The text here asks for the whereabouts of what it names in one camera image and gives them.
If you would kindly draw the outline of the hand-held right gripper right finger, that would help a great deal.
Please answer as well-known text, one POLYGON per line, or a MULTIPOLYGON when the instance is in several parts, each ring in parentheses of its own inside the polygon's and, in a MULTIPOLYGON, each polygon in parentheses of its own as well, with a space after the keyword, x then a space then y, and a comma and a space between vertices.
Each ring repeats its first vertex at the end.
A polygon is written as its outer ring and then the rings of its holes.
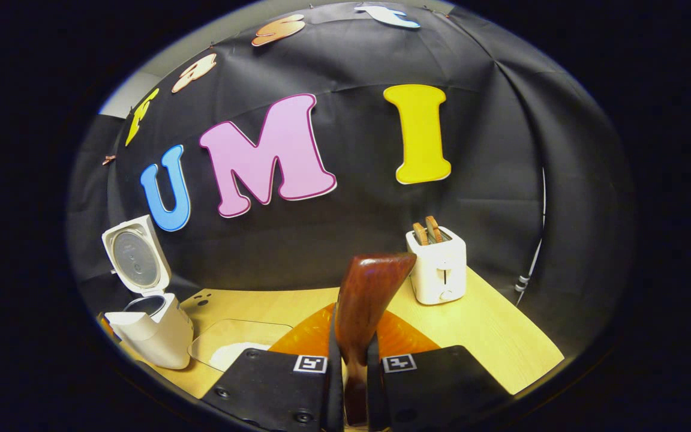
POLYGON ((367 361, 371 431, 461 431, 513 399, 466 347, 440 347, 389 311, 367 361))

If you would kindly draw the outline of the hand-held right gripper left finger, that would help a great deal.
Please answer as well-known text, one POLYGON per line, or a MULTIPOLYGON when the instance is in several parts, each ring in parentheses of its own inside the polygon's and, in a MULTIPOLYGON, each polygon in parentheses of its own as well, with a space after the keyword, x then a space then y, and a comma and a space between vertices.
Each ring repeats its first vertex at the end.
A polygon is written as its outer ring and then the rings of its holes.
POLYGON ((305 318, 274 349, 247 348, 202 400, 269 431, 343 431, 343 365, 335 304, 305 318))

